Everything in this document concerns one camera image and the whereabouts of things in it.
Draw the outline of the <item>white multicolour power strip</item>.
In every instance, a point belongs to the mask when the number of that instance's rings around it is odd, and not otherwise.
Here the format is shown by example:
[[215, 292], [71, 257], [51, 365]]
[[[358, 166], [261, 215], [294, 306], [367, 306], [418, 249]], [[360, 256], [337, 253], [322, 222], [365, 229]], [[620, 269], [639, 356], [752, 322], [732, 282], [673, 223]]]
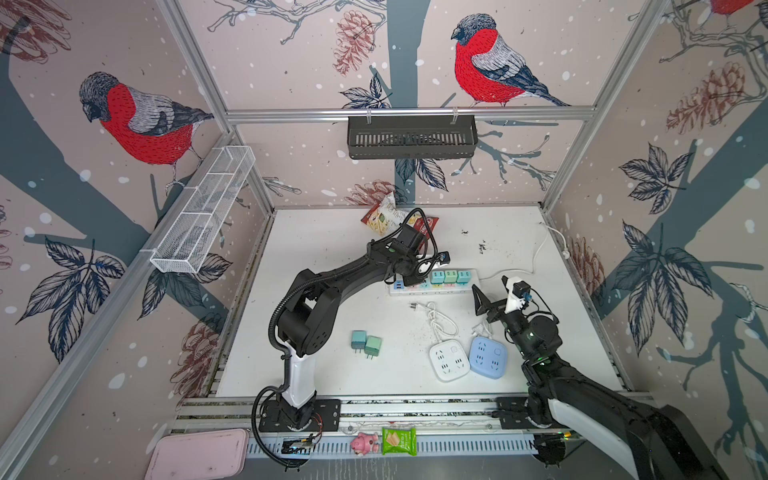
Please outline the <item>white multicolour power strip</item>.
[[401, 278], [388, 286], [391, 296], [452, 295], [470, 293], [479, 281], [476, 269], [433, 270], [421, 283], [406, 286]]

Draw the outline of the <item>light green plug adapter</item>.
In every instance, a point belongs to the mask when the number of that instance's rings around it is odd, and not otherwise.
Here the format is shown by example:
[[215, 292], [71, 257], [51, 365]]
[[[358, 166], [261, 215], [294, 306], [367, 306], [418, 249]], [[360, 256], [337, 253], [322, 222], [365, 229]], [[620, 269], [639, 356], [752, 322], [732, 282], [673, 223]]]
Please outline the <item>light green plug adapter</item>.
[[458, 272], [456, 270], [445, 270], [444, 280], [445, 284], [455, 284], [458, 279]]

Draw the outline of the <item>green plug adapter front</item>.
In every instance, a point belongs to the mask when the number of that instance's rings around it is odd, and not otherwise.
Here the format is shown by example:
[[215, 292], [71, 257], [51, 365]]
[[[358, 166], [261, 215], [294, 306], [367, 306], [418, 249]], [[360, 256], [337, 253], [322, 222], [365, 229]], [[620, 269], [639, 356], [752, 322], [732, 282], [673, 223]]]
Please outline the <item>green plug adapter front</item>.
[[364, 354], [368, 359], [373, 359], [380, 355], [383, 340], [380, 337], [369, 335], [364, 345]]

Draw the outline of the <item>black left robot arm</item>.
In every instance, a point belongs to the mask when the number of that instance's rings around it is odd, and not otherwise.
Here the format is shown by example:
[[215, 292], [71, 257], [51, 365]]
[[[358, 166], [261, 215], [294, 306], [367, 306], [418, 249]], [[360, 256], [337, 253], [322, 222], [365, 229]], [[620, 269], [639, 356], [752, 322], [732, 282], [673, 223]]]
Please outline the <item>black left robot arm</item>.
[[406, 286], [418, 285], [446, 255], [438, 248], [427, 215], [416, 207], [394, 232], [368, 242], [362, 257], [326, 272], [299, 272], [269, 319], [267, 338], [281, 353], [283, 380], [257, 395], [252, 419], [263, 421], [253, 430], [308, 427], [319, 415], [314, 355], [330, 339], [339, 307], [375, 283], [401, 279]]

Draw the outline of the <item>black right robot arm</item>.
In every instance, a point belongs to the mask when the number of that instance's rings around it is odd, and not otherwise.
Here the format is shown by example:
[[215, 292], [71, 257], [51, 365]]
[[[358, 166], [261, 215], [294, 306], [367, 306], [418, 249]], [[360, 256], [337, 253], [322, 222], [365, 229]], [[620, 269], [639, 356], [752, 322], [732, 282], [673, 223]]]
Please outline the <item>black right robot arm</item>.
[[557, 353], [559, 319], [530, 312], [533, 289], [504, 277], [507, 297], [492, 301], [472, 288], [475, 313], [500, 322], [522, 358], [529, 421], [567, 427], [612, 458], [635, 479], [723, 479], [726, 476], [687, 416], [679, 409], [638, 402], [582, 374]]

